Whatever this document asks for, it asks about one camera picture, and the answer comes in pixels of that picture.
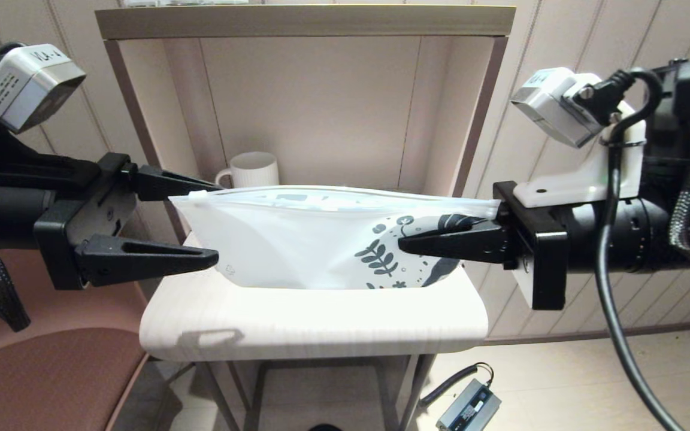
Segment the white floral zipper pouch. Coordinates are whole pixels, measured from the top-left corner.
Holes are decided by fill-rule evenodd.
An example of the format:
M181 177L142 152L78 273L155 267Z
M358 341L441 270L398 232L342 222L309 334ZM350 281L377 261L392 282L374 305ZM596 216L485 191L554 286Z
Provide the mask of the white floral zipper pouch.
M216 270L241 287L425 287L457 259L401 251L403 238L492 221L498 199L339 186L268 186L171 196Z

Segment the white ribbed mug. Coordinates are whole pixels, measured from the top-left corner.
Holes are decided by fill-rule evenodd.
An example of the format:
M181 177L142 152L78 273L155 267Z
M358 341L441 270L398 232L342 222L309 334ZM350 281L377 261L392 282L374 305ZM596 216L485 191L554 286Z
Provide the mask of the white ribbed mug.
M279 164L271 153L252 151L230 159L228 167L214 178L225 188L268 187L280 184Z

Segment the brown pink chair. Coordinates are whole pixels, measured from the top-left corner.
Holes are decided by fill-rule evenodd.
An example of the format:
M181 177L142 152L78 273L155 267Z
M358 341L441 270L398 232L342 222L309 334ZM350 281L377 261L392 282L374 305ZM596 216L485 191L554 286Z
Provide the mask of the brown pink chair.
M140 285L58 291L38 251L0 257L31 320L0 319L0 431L110 431L148 358Z

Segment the grey power adapter box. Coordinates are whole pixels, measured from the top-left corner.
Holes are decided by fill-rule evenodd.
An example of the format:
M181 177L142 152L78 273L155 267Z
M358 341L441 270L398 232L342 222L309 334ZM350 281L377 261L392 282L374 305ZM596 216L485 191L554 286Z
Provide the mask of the grey power adapter box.
M498 412L501 399L473 379L436 421L438 431L484 431Z

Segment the light wooden desk with hutch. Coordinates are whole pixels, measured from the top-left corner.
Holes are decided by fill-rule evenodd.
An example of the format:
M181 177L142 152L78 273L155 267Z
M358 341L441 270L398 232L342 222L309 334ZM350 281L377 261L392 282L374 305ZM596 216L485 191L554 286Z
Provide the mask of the light wooden desk with hutch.
M460 197L515 0L96 11L151 165L212 180L273 153L283 184Z

